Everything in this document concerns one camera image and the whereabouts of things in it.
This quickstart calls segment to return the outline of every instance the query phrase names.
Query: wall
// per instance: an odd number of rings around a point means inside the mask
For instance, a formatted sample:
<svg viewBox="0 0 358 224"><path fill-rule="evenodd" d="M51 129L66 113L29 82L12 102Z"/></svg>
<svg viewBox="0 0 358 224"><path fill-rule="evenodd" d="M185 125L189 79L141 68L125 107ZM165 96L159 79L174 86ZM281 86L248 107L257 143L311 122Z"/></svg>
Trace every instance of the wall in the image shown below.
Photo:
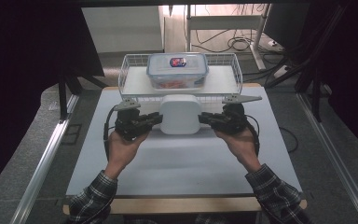
<svg viewBox="0 0 358 224"><path fill-rule="evenodd" d="M98 53L163 50L161 7L82 8Z"/></svg>

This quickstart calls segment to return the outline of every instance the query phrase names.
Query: person's left hand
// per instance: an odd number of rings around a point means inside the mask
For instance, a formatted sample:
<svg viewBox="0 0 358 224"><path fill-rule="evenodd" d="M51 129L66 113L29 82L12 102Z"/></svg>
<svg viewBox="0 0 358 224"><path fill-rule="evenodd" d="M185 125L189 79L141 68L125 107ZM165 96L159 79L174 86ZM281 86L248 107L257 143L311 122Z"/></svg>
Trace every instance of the person's left hand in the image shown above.
<svg viewBox="0 0 358 224"><path fill-rule="evenodd" d="M116 131L109 135L109 159L104 173L116 179L121 171L135 158L141 143L149 133L144 133L132 141L125 140Z"/></svg>

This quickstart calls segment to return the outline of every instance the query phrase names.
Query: white device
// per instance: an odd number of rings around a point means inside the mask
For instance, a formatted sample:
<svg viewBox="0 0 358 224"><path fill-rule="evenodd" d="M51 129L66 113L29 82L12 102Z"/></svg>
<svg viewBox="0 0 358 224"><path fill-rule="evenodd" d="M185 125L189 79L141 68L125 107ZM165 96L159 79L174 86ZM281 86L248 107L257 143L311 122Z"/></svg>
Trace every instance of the white device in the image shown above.
<svg viewBox="0 0 358 224"><path fill-rule="evenodd" d="M194 95L166 95L161 101L160 129L166 134L192 134L200 129L201 102Z"/></svg>

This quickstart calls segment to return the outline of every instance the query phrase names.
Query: plastic lid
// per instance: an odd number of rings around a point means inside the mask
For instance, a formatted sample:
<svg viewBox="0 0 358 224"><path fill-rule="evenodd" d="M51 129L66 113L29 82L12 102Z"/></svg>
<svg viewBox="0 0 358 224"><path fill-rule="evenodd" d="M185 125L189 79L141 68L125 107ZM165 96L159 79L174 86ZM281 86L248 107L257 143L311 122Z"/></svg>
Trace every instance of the plastic lid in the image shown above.
<svg viewBox="0 0 358 224"><path fill-rule="evenodd" d="M158 53L149 56L146 73L149 76L208 74L207 60L201 53Z"/></svg>

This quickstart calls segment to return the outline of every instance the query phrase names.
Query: metal rail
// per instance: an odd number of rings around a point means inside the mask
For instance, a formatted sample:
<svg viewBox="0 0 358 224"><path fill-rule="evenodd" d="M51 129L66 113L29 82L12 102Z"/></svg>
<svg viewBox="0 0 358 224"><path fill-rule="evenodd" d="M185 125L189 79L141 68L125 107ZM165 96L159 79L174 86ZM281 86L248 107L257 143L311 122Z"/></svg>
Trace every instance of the metal rail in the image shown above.
<svg viewBox="0 0 358 224"><path fill-rule="evenodd" d="M54 160L54 155L57 151L57 148L60 145L63 134L68 126L69 120L74 111L75 105L77 103L78 96L72 95L68 102L68 117L62 123L58 123L48 145L46 146L45 152L40 159L39 164L34 171L30 183L28 184L27 189L22 195L21 201L16 209L16 212L13 215L13 218L10 221L10 224L20 224L25 223L27 220L32 207L34 206L34 201L39 193L39 190L42 188L42 185L45 181L46 175L48 174L48 169L50 168L51 163Z"/></svg>

